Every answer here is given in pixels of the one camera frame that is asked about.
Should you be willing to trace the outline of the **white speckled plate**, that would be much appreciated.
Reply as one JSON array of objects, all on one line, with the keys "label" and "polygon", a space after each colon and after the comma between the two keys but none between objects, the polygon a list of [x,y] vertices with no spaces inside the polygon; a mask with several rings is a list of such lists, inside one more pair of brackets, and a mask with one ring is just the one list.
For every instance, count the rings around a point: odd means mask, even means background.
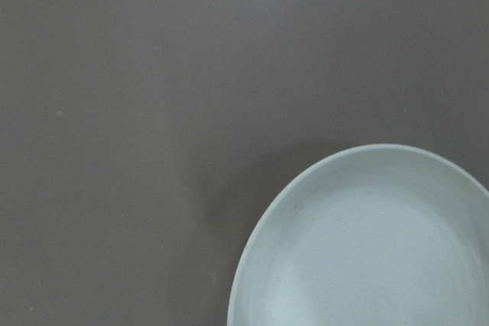
[{"label": "white speckled plate", "polygon": [[300,173],[244,246],[229,325],[486,325],[488,191],[449,160],[372,144]]}]

